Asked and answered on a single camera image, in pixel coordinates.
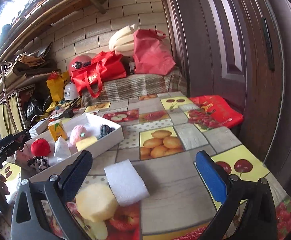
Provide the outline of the red tote bag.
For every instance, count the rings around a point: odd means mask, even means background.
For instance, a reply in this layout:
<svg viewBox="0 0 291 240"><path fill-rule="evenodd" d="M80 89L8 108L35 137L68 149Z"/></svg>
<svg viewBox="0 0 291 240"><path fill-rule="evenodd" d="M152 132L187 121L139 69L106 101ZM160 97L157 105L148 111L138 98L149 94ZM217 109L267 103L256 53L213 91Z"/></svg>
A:
<svg viewBox="0 0 291 240"><path fill-rule="evenodd" d="M80 68L71 72L71 81L75 85L79 95L88 90L90 96L97 98L103 89L103 82L126 77L126 71L122 63L123 55L115 51L100 52L93 59L82 63Z"/></svg>

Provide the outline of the yellow gift bag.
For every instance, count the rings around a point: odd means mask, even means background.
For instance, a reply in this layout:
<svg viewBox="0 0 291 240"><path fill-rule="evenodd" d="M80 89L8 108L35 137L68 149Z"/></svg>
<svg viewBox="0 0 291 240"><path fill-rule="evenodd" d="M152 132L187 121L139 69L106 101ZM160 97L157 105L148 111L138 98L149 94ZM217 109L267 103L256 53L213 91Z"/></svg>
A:
<svg viewBox="0 0 291 240"><path fill-rule="evenodd" d="M68 72L50 74L46 83L53 101L60 102L64 99L64 90L69 81Z"/></svg>

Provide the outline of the red plush ball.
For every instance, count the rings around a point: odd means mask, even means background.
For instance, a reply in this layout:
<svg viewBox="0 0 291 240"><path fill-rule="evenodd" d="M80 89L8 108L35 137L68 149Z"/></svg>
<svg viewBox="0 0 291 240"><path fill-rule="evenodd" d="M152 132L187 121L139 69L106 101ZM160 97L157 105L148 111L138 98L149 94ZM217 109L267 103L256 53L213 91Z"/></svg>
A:
<svg viewBox="0 0 291 240"><path fill-rule="evenodd" d="M49 156L51 152L48 141L43 138L36 139L31 144L30 149L31 149L32 155L36 157L47 157Z"/></svg>

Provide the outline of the yellow tissue pack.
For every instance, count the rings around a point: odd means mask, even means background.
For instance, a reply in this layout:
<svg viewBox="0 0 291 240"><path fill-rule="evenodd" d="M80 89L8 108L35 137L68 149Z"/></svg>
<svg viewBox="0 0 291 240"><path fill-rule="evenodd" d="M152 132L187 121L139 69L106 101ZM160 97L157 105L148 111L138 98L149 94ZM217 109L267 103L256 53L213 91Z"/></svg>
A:
<svg viewBox="0 0 291 240"><path fill-rule="evenodd" d="M48 124L48 130L53 140L56 142L59 138L63 138L64 140L68 139L67 133L64 129L61 120L55 120Z"/></svg>

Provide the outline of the white cardboard box tray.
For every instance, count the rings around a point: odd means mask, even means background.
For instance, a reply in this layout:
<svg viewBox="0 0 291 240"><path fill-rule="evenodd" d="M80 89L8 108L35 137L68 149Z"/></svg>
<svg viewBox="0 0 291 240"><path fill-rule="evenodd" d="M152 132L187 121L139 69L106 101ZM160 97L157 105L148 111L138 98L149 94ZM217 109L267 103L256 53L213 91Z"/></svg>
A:
<svg viewBox="0 0 291 240"><path fill-rule="evenodd" d="M43 148L49 145L48 161L50 167L38 172L30 178L31 182L46 180L53 174L60 174L62 170L78 157L81 151L86 150L96 158L113 146L123 141L122 126L92 113L76 116L60 126L68 135L68 139L61 140L61 150L55 155L55 148L59 144L54 141L50 131L27 141L23 153L32 156L31 146L37 139L44 139Z"/></svg>

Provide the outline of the pink tissue pack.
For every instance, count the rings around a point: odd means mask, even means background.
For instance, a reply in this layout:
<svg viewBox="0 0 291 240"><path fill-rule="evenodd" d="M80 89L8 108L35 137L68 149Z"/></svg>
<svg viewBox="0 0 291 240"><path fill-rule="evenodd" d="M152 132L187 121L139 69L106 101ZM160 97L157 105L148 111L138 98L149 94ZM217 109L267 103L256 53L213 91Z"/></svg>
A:
<svg viewBox="0 0 291 240"><path fill-rule="evenodd" d="M14 164L26 168L30 157L24 154L21 150L17 150L14 154Z"/></svg>

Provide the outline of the crumpled red bag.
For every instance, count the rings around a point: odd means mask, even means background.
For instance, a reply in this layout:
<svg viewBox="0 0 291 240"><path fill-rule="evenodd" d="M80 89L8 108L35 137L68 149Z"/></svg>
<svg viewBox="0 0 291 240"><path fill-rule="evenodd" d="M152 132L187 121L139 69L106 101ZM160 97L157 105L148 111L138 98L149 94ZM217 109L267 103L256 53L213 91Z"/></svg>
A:
<svg viewBox="0 0 291 240"><path fill-rule="evenodd" d="M133 34L136 74L166 76L175 66L175 61L163 40L167 35L154 29L138 29Z"/></svg>

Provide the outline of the red helmet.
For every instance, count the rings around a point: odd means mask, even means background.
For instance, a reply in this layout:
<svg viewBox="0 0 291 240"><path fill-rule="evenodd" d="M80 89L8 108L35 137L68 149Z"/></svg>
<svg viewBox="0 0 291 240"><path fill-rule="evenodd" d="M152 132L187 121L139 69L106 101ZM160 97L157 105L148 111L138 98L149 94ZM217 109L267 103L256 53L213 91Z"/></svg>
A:
<svg viewBox="0 0 291 240"><path fill-rule="evenodd" d="M88 55L79 55L73 58L68 64L69 75L71 76L72 72L75 70L78 70L84 66L89 66L91 64L91 60L92 58Z"/></svg>

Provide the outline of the white foam sheet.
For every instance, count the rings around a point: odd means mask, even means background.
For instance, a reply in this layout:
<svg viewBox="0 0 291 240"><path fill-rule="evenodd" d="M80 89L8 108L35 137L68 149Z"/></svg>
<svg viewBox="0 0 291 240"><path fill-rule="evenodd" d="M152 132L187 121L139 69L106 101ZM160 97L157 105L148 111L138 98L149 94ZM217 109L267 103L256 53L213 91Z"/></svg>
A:
<svg viewBox="0 0 291 240"><path fill-rule="evenodd" d="M150 196L143 179L130 160L107 166L104 171L120 206L130 206Z"/></svg>

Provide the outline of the black white cow-print cloth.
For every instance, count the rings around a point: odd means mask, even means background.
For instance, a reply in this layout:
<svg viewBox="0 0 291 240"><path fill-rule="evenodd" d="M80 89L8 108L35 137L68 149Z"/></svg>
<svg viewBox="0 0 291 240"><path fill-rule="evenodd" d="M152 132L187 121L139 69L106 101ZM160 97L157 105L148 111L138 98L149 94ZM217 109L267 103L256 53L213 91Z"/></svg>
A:
<svg viewBox="0 0 291 240"><path fill-rule="evenodd" d="M42 172L50 167L47 157L34 156L27 160L27 166L36 172Z"/></svg>

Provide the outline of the black charger box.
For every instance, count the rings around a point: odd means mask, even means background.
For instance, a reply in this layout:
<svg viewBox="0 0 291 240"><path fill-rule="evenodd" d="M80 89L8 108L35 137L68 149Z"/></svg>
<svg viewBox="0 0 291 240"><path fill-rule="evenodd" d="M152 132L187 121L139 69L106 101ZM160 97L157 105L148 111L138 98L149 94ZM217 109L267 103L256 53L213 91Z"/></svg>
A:
<svg viewBox="0 0 291 240"><path fill-rule="evenodd" d="M67 109L62 113L63 118L72 118L74 116L74 112L72 109Z"/></svg>

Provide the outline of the grey blue scrunchie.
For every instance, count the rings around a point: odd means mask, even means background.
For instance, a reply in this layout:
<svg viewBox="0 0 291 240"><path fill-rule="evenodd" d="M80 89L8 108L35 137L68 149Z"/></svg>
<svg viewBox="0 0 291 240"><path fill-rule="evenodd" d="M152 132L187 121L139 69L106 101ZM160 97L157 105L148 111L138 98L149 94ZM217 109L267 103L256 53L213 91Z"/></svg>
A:
<svg viewBox="0 0 291 240"><path fill-rule="evenodd" d="M115 129L113 127L107 126L107 125L101 125L100 127L100 134L97 137L98 140L102 139L103 137L107 136L111 132L113 132Z"/></svg>

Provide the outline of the pink fluffy plush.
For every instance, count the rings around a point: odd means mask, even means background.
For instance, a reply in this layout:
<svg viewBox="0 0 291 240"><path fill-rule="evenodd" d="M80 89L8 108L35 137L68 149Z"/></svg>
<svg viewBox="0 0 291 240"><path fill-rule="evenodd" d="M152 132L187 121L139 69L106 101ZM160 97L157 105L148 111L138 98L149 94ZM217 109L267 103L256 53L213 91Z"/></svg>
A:
<svg viewBox="0 0 291 240"><path fill-rule="evenodd" d="M86 127L84 125L77 125L71 131L71 134L69 137L69 143L71 145L75 145L77 141L80 141L86 138L86 135L87 135Z"/></svg>

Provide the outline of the pale yellow foam block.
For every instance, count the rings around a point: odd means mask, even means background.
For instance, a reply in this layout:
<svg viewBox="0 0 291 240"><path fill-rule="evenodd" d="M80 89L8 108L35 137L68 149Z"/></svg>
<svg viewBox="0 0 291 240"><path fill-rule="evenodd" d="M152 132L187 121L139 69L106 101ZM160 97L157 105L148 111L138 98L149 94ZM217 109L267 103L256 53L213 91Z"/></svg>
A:
<svg viewBox="0 0 291 240"><path fill-rule="evenodd" d="M101 222L114 216L118 202L105 184L91 184L80 190L76 197L78 213L92 222Z"/></svg>

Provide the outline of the yellow sponge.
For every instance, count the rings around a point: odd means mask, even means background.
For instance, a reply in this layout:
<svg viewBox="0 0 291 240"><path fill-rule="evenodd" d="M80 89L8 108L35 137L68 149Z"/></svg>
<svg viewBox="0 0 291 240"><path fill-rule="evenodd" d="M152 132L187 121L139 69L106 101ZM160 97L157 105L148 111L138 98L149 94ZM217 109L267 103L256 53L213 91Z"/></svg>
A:
<svg viewBox="0 0 291 240"><path fill-rule="evenodd" d="M95 142L97 142L98 139L94 136L92 137L87 137L87 138L84 138L80 141L77 141L75 143L75 146L77 148L78 151L82 151L88 147L90 147L91 145L93 145Z"/></svg>

